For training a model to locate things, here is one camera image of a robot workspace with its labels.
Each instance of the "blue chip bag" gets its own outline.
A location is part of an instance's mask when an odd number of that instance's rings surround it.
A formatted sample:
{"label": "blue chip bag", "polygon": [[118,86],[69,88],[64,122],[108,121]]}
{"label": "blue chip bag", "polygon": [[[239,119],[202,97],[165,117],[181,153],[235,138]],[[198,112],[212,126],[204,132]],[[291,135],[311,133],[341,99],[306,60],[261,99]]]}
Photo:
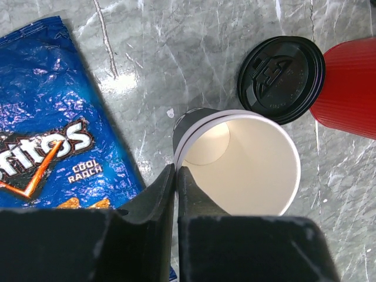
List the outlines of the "blue chip bag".
{"label": "blue chip bag", "polygon": [[0,207],[117,208],[142,187],[61,18],[0,39]]}

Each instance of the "embossed lid tab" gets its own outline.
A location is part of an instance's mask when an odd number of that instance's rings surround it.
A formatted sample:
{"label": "embossed lid tab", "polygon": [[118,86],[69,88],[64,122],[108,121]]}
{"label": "embossed lid tab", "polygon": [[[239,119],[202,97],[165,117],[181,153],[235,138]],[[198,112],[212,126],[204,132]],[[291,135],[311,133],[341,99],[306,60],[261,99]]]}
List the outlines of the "embossed lid tab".
{"label": "embossed lid tab", "polygon": [[278,36],[247,55],[237,91],[247,110],[283,125],[309,110],[321,92],[324,77],[324,57],[312,41]]}

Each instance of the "doritos logo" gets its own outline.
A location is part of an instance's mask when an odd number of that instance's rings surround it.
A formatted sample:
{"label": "doritos logo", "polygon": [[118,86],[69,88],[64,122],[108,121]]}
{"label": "doritos logo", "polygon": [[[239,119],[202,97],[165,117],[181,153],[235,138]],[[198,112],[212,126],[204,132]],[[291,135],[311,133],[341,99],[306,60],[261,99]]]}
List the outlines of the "doritos logo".
{"label": "doritos logo", "polygon": [[8,136],[0,145],[0,188],[25,200],[34,199],[58,161],[93,146],[85,125],[79,120],[44,135]]}

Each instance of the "black object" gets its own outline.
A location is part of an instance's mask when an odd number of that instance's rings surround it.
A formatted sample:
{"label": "black object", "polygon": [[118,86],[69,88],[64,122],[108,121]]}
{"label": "black object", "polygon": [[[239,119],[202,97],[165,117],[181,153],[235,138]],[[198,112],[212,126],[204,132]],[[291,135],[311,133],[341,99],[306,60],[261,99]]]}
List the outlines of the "black object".
{"label": "black object", "polygon": [[168,165],[119,212],[1,210],[0,281],[167,282],[173,183]]}
{"label": "black object", "polygon": [[[181,168],[180,282],[340,281],[324,235],[311,220],[226,216],[197,190],[188,168]],[[206,209],[212,216],[202,216]]]}
{"label": "black object", "polygon": [[312,41],[278,36],[247,55],[240,67],[237,91],[245,109],[283,125],[313,105],[324,78],[324,57]]}

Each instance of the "crinkled blue foil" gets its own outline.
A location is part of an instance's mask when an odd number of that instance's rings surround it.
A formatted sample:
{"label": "crinkled blue foil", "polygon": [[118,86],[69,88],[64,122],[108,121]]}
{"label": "crinkled blue foil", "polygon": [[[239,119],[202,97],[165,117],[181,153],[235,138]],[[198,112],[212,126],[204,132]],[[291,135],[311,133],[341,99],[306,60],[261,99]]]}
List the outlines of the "crinkled blue foil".
{"label": "crinkled blue foil", "polygon": [[[24,199],[2,188],[0,207],[56,207],[76,197],[80,207],[109,199],[110,207],[117,208],[142,189],[60,17],[42,19],[1,38],[0,152],[9,149],[4,142],[7,136],[64,134],[68,124],[79,120],[85,123],[93,146],[58,160],[44,175],[37,198]],[[103,172],[70,183],[73,167],[90,160]],[[6,182],[1,167],[0,172]]]}

